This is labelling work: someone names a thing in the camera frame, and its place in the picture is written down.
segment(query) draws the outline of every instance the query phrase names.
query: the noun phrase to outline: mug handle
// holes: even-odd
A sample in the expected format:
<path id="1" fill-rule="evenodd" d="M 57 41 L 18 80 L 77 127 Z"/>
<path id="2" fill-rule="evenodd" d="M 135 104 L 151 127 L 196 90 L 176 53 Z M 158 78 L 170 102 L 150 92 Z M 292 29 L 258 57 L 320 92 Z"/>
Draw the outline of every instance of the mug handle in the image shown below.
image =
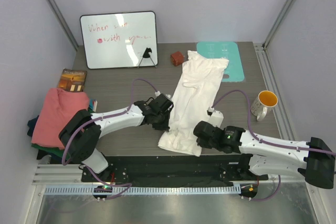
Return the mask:
<path id="1" fill-rule="evenodd" d="M 267 115 L 267 107 L 263 107 L 263 111 L 261 111 L 258 115 L 257 115 L 257 121 L 261 122 L 265 116 Z"/>

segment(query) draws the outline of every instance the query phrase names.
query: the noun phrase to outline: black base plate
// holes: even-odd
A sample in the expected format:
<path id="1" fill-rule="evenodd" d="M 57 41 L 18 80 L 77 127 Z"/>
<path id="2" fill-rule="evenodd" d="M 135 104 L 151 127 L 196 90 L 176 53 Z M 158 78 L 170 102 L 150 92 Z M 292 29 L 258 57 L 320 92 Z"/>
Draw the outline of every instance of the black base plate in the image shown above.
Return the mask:
<path id="1" fill-rule="evenodd" d="M 98 176 L 109 182 L 114 173 L 116 184 L 131 182 L 135 187 L 231 186 L 232 183 L 223 178 L 223 167 L 227 167 L 229 163 L 238 163 L 239 157 L 240 155 L 106 157 L 110 166 Z M 244 180 L 256 179 L 255 175 L 251 175 Z M 267 175 L 259 177 L 259 180 L 267 179 Z M 96 182 L 86 168 L 81 180 Z"/>

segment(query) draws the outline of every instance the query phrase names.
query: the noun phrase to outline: whiteboard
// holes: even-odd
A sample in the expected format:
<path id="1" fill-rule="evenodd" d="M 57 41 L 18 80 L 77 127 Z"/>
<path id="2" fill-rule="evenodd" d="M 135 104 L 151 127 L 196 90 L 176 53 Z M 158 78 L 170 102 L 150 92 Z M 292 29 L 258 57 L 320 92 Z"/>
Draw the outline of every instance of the whiteboard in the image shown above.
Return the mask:
<path id="1" fill-rule="evenodd" d="M 146 48 L 158 64 L 154 12 L 83 15 L 80 26 L 89 69 L 137 67 Z M 151 59 L 140 67 L 154 66 Z"/>

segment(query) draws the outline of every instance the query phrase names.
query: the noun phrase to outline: white cloth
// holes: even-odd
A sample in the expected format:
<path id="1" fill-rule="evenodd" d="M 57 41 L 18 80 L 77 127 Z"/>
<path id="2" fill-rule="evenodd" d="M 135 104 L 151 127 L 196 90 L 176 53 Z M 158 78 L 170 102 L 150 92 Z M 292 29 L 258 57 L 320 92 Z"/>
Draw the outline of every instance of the white cloth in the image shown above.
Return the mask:
<path id="1" fill-rule="evenodd" d="M 168 151 L 200 156 L 194 128 L 200 121 L 207 121 L 208 107 L 213 105 L 228 65 L 224 58 L 206 59 L 195 51 L 188 51 L 188 61 L 183 63 L 182 75 L 172 101 L 169 132 L 163 133 L 159 147 Z"/>

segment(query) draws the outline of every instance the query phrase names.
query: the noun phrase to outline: green cloth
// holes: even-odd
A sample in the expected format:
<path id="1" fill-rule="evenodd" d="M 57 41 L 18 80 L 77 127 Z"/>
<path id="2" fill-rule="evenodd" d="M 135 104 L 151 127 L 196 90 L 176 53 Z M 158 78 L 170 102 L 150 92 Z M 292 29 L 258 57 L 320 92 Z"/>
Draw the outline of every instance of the green cloth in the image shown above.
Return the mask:
<path id="1" fill-rule="evenodd" d="M 60 150 L 57 147 L 54 147 L 54 148 L 43 147 L 43 146 L 39 146 L 38 144 L 32 144 L 32 147 L 34 147 L 36 149 L 39 149 L 39 150 L 42 150 L 42 151 L 45 151 L 45 152 L 53 153 L 53 154 L 55 154 L 58 157 L 62 157 L 63 153 L 64 153 L 64 150 Z"/>

